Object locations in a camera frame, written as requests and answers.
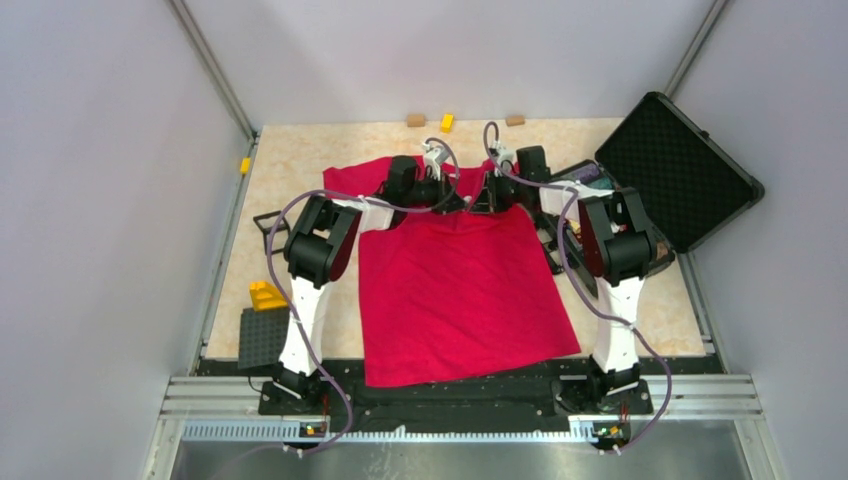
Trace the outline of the red t-shirt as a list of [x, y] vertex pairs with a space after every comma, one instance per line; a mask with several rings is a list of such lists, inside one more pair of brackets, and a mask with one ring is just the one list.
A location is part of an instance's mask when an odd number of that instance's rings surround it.
[[580, 352], [525, 210], [412, 214], [358, 240], [365, 381], [397, 388]]

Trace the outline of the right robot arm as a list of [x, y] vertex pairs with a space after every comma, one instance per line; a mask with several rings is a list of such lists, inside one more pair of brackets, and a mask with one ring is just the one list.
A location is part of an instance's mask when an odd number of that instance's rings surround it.
[[587, 305], [599, 328], [586, 385], [589, 404], [612, 412], [637, 387], [638, 303], [657, 245], [639, 193], [633, 188], [596, 189], [575, 180], [550, 180], [540, 146], [510, 151], [500, 143], [486, 150], [494, 169], [473, 207], [486, 213], [520, 204], [527, 211], [555, 215], [558, 249], [565, 249], [565, 223], [580, 227], [581, 261], [594, 277], [597, 300]]

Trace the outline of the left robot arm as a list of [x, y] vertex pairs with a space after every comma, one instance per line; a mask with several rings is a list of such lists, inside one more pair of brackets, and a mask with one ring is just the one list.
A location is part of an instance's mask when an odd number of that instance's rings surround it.
[[410, 213], [453, 213], [466, 206], [457, 194], [459, 177], [443, 171], [447, 154], [438, 150], [419, 163], [391, 159], [385, 180], [370, 196], [311, 193], [283, 247], [293, 299], [288, 331], [274, 385], [297, 413], [319, 404], [323, 323], [335, 282], [346, 271], [360, 234], [398, 227]]

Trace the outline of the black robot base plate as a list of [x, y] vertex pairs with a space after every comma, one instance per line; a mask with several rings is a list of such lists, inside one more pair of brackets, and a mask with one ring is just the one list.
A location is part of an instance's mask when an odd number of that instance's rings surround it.
[[258, 412], [263, 416], [320, 415], [333, 431], [346, 423], [353, 432], [524, 433], [564, 432], [577, 414], [649, 414], [662, 397], [631, 390], [593, 402], [585, 359], [549, 360], [529, 367], [461, 381], [402, 388], [365, 384], [361, 360], [330, 359], [325, 369], [343, 389], [322, 383], [310, 399], [300, 400], [265, 384]]

